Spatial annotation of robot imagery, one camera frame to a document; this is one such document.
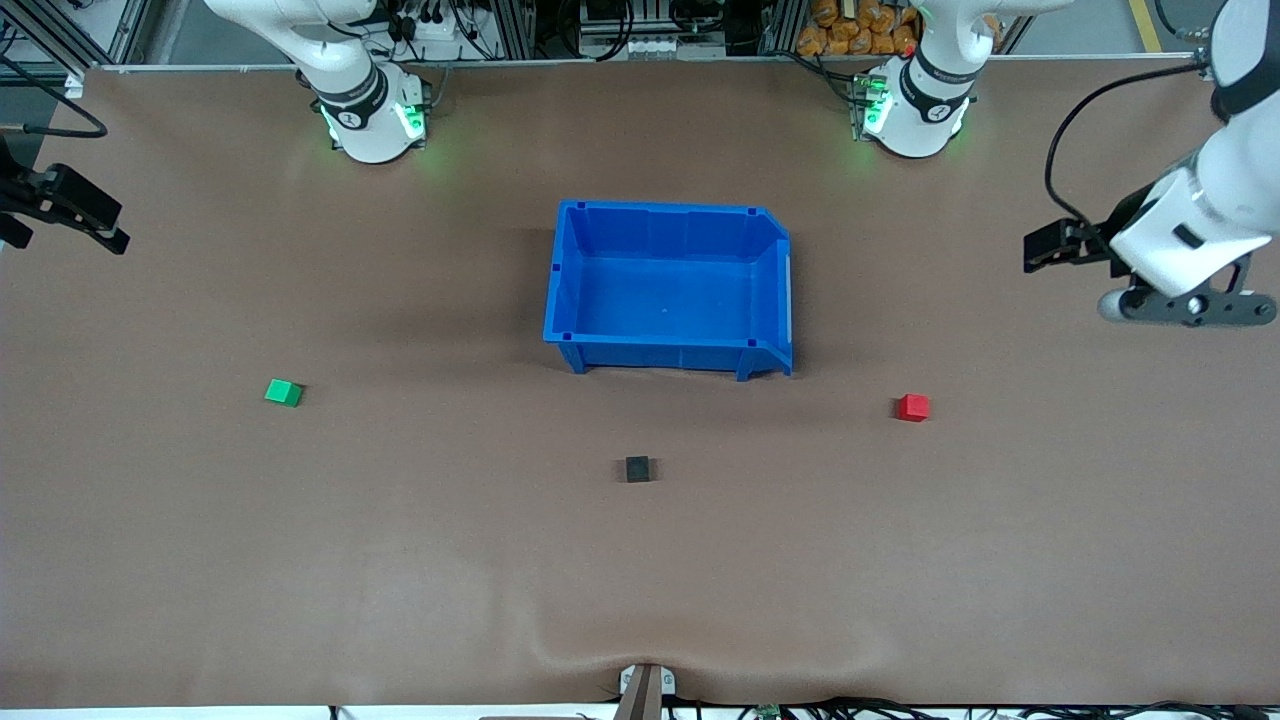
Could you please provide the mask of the orange netted bag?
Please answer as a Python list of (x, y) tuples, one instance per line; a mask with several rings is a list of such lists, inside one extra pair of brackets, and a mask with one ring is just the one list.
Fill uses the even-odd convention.
[(800, 56), (911, 56), (925, 20), (908, 0), (809, 0)]

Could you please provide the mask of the blue plastic storage bin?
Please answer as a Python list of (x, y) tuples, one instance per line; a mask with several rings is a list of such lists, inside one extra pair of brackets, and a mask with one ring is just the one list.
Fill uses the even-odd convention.
[(541, 329), (570, 369), (795, 368), (792, 243), (765, 208), (566, 199)]

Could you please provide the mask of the white power strip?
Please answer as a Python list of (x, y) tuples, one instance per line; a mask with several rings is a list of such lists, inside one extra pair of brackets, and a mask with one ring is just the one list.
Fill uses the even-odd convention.
[(415, 14), (396, 15), (388, 23), (388, 33), (397, 42), (460, 42), (466, 40), (466, 32), (454, 15), (439, 17), (428, 9), (426, 19)]

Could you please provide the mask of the black grey equipment box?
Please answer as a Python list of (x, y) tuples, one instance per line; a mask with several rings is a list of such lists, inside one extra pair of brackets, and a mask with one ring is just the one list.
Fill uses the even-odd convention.
[(701, 60), (728, 54), (726, 0), (563, 0), (567, 47), (595, 61)]

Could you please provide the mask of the brown table mat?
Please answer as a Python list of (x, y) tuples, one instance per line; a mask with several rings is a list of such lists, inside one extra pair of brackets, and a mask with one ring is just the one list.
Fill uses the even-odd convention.
[[(0, 708), (580, 703), (644, 661), (713, 703), (1280, 702), (1280, 322), (1021, 273), (1055, 127), (1142, 68), (996, 63), (925, 161), (791, 64), (461, 68), (385, 167), (285, 70), (92, 74), (109, 136), (41, 158), (128, 252), (0, 252)], [(571, 373), (564, 199), (771, 210), (794, 374)]]

